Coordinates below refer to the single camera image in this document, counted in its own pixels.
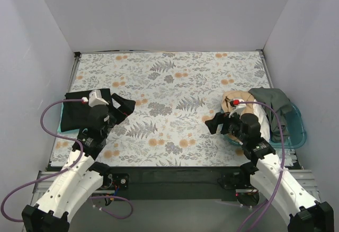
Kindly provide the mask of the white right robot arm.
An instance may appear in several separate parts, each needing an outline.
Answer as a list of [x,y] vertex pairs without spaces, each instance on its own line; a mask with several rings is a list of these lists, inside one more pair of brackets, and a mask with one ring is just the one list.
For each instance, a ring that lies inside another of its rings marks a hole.
[[251,113],[231,115],[218,112],[205,122],[211,134],[222,126],[221,134],[231,134],[242,143],[249,162],[242,165],[240,183],[255,187],[273,205],[287,224],[288,231],[334,231],[334,211],[327,202],[319,202],[281,166],[275,149],[261,136],[257,116]]

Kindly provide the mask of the folded black t shirt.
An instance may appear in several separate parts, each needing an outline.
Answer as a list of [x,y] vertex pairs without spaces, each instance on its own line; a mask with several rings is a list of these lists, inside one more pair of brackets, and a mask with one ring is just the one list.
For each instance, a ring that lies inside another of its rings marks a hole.
[[[91,91],[93,90],[66,93],[65,99],[77,100],[83,97],[88,98]],[[112,99],[110,89],[101,88],[99,91],[101,92],[101,97],[111,104]],[[68,131],[75,132],[75,130],[83,127],[86,123],[90,109],[91,107],[89,107],[88,104],[83,104],[82,102],[64,102],[61,110],[61,121],[58,127],[58,133]]]

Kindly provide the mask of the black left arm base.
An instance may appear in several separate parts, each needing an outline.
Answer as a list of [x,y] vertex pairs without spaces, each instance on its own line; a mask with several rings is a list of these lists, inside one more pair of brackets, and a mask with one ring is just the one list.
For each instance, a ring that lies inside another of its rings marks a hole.
[[129,187],[129,174],[126,173],[108,173],[103,176],[102,190],[127,190]]

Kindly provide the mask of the grey t shirt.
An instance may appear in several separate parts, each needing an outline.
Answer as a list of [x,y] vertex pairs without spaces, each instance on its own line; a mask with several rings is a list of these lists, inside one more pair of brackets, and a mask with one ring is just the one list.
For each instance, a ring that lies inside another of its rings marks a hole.
[[[285,95],[285,93],[278,88],[263,87],[251,88],[249,90],[249,93],[251,93],[258,102],[270,106],[275,111],[281,124],[283,136],[288,136],[289,133],[286,129],[287,122],[285,116],[288,112],[292,110],[292,106],[290,100]],[[267,108],[264,108],[264,110],[266,112],[271,127],[271,141],[279,142],[281,140],[281,136],[278,127],[278,121],[271,110]]]

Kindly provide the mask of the floral patterned table mat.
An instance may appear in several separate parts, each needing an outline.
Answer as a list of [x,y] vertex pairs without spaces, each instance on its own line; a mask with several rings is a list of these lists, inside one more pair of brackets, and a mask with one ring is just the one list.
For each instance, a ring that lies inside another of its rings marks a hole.
[[227,91],[269,87],[257,51],[83,54],[71,91],[109,88],[136,103],[113,128],[99,162],[112,166],[239,166],[240,147],[205,121]]

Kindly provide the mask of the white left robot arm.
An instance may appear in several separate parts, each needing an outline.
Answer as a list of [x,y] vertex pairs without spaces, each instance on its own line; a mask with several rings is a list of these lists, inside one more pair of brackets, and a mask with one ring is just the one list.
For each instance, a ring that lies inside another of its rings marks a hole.
[[127,181],[96,159],[113,127],[133,113],[135,101],[115,93],[106,100],[93,90],[82,102],[82,114],[71,115],[78,135],[62,170],[45,194],[22,211],[26,231],[68,231],[74,214],[96,190],[116,191]]

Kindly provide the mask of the teal plastic basket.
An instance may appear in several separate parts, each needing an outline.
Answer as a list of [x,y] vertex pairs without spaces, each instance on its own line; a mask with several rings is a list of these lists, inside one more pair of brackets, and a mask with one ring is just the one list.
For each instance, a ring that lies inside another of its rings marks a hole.
[[285,149],[298,149],[305,144],[307,132],[299,109],[294,103],[291,103],[291,106],[292,110],[285,116],[287,122],[286,129],[289,135],[284,136],[284,147]]

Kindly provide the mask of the beige t shirt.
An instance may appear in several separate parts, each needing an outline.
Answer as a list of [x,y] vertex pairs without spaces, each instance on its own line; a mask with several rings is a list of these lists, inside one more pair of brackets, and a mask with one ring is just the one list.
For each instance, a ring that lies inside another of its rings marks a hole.
[[221,108],[221,134],[237,142],[257,139],[261,136],[261,126],[252,103],[254,98],[243,91],[230,91],[224,94]]

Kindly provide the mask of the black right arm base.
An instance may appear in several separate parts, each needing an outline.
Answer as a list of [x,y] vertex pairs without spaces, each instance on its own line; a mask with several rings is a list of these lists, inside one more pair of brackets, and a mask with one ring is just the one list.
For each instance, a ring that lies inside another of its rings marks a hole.
[[234,191],[236,200],[240,204],[247,207],[255,207],[259,204],[259,190],[250,185],[249,178],[241,172],[223,174],[221,178],[217,179],[217,182],[224,190]]

